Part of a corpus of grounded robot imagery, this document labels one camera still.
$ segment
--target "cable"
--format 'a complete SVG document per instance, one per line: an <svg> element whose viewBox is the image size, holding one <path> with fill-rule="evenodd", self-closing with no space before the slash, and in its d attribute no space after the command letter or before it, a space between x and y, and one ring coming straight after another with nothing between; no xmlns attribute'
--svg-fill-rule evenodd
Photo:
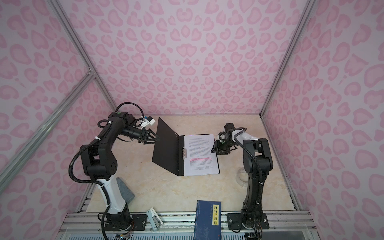
<svg viewBox="0 0 384 240"><path fill-rule="evenodd" d="M119 139L119 140L121 140L121 141L123 141L123 142L132 142L132 141L133 141L133 139L130 140L130 141L127 141L127 140L121 139L121 138L119 138L119 137L117 137L117 139Z"/></svg>
<svg viewBox="0 0 384 240"><path fill-rule="evenodd" d="M237 134L235 134L233 139L254 160L254 162L256 164L256 167L257 167L257 170L258 170L258 173L259 173L259 191L258 191L258 194L257 194L256 203L259 204L261 202L261 197L262 197L262 194L263 194L263 173L262 173L262 169L261 169L259 163L257 162L256 157L248 149L246 149L244 147L244 145L242 143L240 143L239 140L237 140L237 136L242 134L243 132L245 132L247 129L245 127L239 127L239 128L235 128L234 130L242 130L241 132L238 132ZM261 236L259 236L259 233L256 230L256 211L253 212L253 230L255 231L255 235L256 235L257 240L260 240Z"/></svg>
<svg viewBox="0 0 384 240"><path fill-rule="evenodd" d="M244 149L244 151L255 161L255 164L256 164L256 167L257 167L257 170L259 172L259 192L258 192L258 196L257 196L257 204L260 203L261 201L261 198L262 198L262 193L263 193L263 173L262 173L262 169L259 165L259 163L257 162L256 160L256 157L248 150L244 147L243 144L240 143L239 140L237 140L237 136L242 134L243 132L245 132L247 129L244 128L244 127L239 127L239 128L235 128L234 130L243 130L242 132L238 132L237 134L235 134L235 136L233 137L234 140L236 141L236 143L242 148Z"/></svg>
<svg viewBox="0 0 384 240"><path fill-rule="evenodd" d="M124 102L124 103L121 103L115 110L115 112L117 112L119 110L119 108L122 106L122 105L125 105L125 104L131 104L133 106L136 106L137 108L139 108L140 112L141 112L141 116L144 116L144 112L143 110L141 109L141 107L139 105L137 105L136 103L130 103L130 102Z"/></svg>
<svg viewBox="0 0 384 240"><path fill-rule="evenodd" d="M236 231L234 231L234 230L232 229L232 227L231 227L231 226L232 226L232 224L234 224L234 223L240 223L240 229L239 229L239 231L237 231L237 232L236 232ZM242 223L241 223L241 222L232 222L232 223L231 223L231 225L229 225L228 227L230 227L230 228L231 228L232 232L234 232L234 233L239 233L239 232L241 231L241 226L242 226Z"/></svg>
<svg viewBox="0 0 384 240"><path fill-rule="evenodd" d="M98 126L99 128L104 128L105 126L102 126L102 125L101 125L103 122L108 122L108 120L107 120L107 119L103 119L103 120L98 121L98 122L97 122L97 126Z"/></svg>
<svg viewBox="0 0 384 240"><path fill-rule="evenodd" d="M107 200L107 208L105 209L104 213L103 213L103 216L101 217L101 232L103 234L103 237L105 240L108 240L108 237L105 233L105 230L104 230L104 217L106 216L108 210L109 210L109 207L110 207L110 204L111 204L111 200L109 199L109 195L108 195L108 192L107 190L105 189L104 187L104 184L99 182L99 181L96 181L96 180L83 180L83 179L78 179L77 177L75 177L75 175L73 174L73 166L76 162L76 160L79 158L79 156L86 150L88 150L88 148L90 148L91 146L95 145L96 143L98 143L100 141L100 139L109 131L111 127L111 123L108 122L108 124L106 124L103 129L101 130L101 132L99 133L99 135L90 143L88 144L87 146L83 147L80 149L80 151L78 151L75 156L72 158L71 162L70 162L70 165L68 167L68 174L70 176L70 178L75 181L75 182L78 182L78 183L94 183L94 184L97 184L99 186L101 186L101 190L104 192L104 195L105 195L105 198Z"/></svg>
<svg viewBox="0 0 384 240"><path fill-rule="evenodd" d="M142 118L138 118L138 119L136 119L135 121L133 121L133 126L134 126L134 127L140 127L141 124L136 125L136 123L137 123L138 121L141 121L141 120L143 120L143 119L142 119Z"/></svg>
<svg viewBox="0 0 384 240"><path fill-rule="evenodd" d="M259 222L259 226L260 226L260 229L261 229L261 234L260 234L260 239L263 237L263 228L262 228L262 225L260 224L260 222Z"/></svg>
<svg viewBox="0 0 384 240"><path fill-rule="evenodd" d="M131 234L133 232L133 228L135 227L135 221L131 221L132 222L132 228L129 232L127 232L127 234Z"/></svg>
<svg viewBox="0 0 384 240"><path fill-rule="evenodd" d="M253 230L255 232L256 239L260 240L259 232L256 230L256 211L253 212Z"/></svg>

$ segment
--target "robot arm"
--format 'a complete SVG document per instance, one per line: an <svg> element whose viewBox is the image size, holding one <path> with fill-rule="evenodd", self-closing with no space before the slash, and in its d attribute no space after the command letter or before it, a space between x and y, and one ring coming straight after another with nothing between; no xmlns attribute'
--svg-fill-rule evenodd
<svg viewBox="0 0 384 240"><path fill-rule="evenodd" d="M112 146L120 134L137 139L139 143L142 142L143 144L153 144L159 140L159 137L151 129L136 128L134 126L135 121L133 115L127 112L112 112L108 120L102 120L102 122L111 125L108 132L98 143L81 154L84 173L92 180L109 180L110 176L116 173L118 164L112 153Z"/></svg>
<svg viewBox="0 0 384 240"><path fill-rule="evenodd" d="M119 112L119 108L124 104L132 104L137 106L142 114L142 118L136 119L127 112ZM68 173L72 180L78 183L94 183L97 184L106 203L106 210L102 215L101 231L103 237L108 239L105 231L115 230L132 230L136 225L132 221L127 203L123 199L119 186L116 181L115 173L117 171L117 160L112 153L112 146L119 135L130 137L132 140L137 139L143 144L153 144L159 140L159 137L145 126L153 125L155 120L151 117L144 117L141 108L134 103L122 103L116 111L112 112L108 120L104 119L98 122L98 126L103 128L98 136L88 145L82 145L80 151L72 159ZM81 180L74 176L73 166L76 159L81 156L84 173L91 180Z"/></svg>
<svg viewBox="0 0 384 240"><path fill-rule="evenodd" d="M268 140L258 139L245 131L246 128L235 128L233 123L227 123L224 132L219 133L219 140L216 140L212 152L228 155L232 150L237 149L236 146L243 149L243 164L248 174L248 187L241 210L241 221L242 225L253 228L255 222L258 224L266 219L263 214L262 192L269 171L273 169L273 162Z"/></svg>

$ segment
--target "blue book cover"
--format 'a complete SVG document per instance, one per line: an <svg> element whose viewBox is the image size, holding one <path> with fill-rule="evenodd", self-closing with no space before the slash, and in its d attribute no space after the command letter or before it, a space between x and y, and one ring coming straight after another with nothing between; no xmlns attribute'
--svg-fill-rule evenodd
<svg viewBox="0 0 384 240"><path fill-rule="evenodd" d="M221 202L197 200L194 240L221 240Z"/></svg>

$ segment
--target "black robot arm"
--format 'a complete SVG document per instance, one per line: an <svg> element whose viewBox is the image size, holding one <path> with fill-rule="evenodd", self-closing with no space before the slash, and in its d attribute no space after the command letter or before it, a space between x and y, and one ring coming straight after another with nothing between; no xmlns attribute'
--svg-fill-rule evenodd
<svg viewBox="0 0 384 240"><path fill-rule="evenodd" d="M242 227L253 228L254 237L260 239L261 235L257 233L256 229L259 229L259 226L260 228L264 226L264 229L269 228L266 215L263 213L262 194L265 180L269 171L273 169L273 162L268 140L253 137L247 134L246 130L243 127L235 128L233 123L227 123L224 126L224 132L219 133L219 140L216 140L211 152L228 155L232 150L237 149L236 146L243 149L243 165L248 174L247 195L240 216L231 214L233 218L240 218L237 220L240 224L237 224L237 229L231 228L231 225L228 227L233 231L240 231Z"/></svg>
<svg viewBox="0 0 384 240"><path fill-rule="evenodd" d="M112 146L119 135L137 139L144 144L153 144L159 140L158 136L151 130L143 127L139 129L134 126L136 119L127 112L112 112L108 120L102 120L110 124L107 133L97 144L89 147L81 154L84 173L92 180L106 179L117 171L117 160L112 153Z"/></svg>

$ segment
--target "paper document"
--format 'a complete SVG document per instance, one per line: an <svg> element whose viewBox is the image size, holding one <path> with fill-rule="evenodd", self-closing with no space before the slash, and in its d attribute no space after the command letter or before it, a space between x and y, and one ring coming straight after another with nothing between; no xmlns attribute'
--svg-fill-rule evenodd
<svg viewBox="0 0 384 240"><path fill-rule="evenodd" d="M213 134L184 136L184 176L219 174L216 153L211 153L214 143Z"/></svg>

